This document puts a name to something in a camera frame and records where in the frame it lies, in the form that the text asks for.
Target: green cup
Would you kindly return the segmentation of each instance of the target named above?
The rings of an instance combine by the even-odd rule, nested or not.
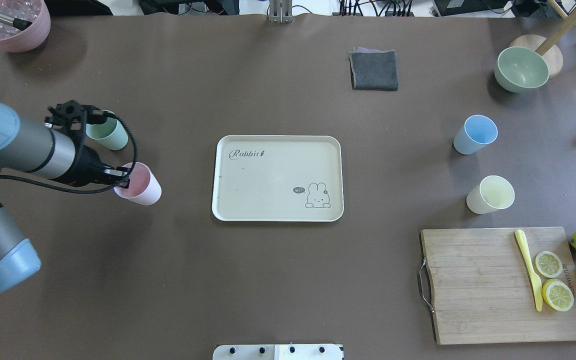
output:
[[[513,46],[496,59],[494,78],[510,92],[532,91],[546,84],[550,71],[546,60],[530,48]]]
[[[128,134],[116,118],[106,118],[105,123],[86,125],[86,135],[110,150],[121,150],[128,144]]]

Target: table surface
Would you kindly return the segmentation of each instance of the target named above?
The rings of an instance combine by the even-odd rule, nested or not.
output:
[[[53,18],[40,48],[0,52],[0,102],[37,121],[68,100],[114,111],[163,188],[144,207],[0,180],[43,262],[0,295],[0,359],[199,360],[289,342],[343,344],[350,360],[576,358],[576,342],[439,346],[416,279],[423,229],[576,230],[576,28],[558,42],[561,73],[517,95],[494,80],[497,55],[557,20],[383,20]],[[355,46],[397,51],[398,91],[352,89]],[[451,143],[472,114],[499,136],[461,155]],[[338,139],[341,219],[215,219],[229,134]],[[114,166],[131,158],[91,146]],[[466,194],[490,174],[516,201],[475,215]]]

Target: lemon slice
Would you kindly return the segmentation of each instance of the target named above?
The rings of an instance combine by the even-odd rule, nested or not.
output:
[[[575,302],[568,285],[557,278],[544,282],[541,295],[546,304],[558,312],[567,312]]]
[[[538,253],[534,257],[534,264],[537,271],[546,278],[557,278],[563,271],[562,260],[550,251]]]

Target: knife blade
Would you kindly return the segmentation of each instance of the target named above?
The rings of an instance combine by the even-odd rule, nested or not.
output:
[[[528,271],[528,278],[530,278],[530,286],[532,287],[532,295],[534,296],[534,307],[538,312],[541,312],[542,305],[544,305],[544,298],[542,297],[542,280],[533,268],[533,262],[530,257],[530,250],[528,249],[528,240],[526,240],[526,233],[518,229],[514,232],[514,237],[517,239],[521,257],[526,264]]]

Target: pink cup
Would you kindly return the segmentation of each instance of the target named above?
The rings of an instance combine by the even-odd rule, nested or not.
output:
[[[32,21],[32,25],[18,34],[0,39],[0,50],[9,53],[22,53],[32,50],[45,41],[49,32],[50,14],[48,13],[46,3],[41,0],[39,16]]]
[[[132,162],[123,167],[130,168]],[[114,193],[120,198],[128,199],[139,205],[153,205],[162,197],[162,186],[153,175],[151,169],[142,162],[136,162],[130,173],[128,189],[116,186]]]

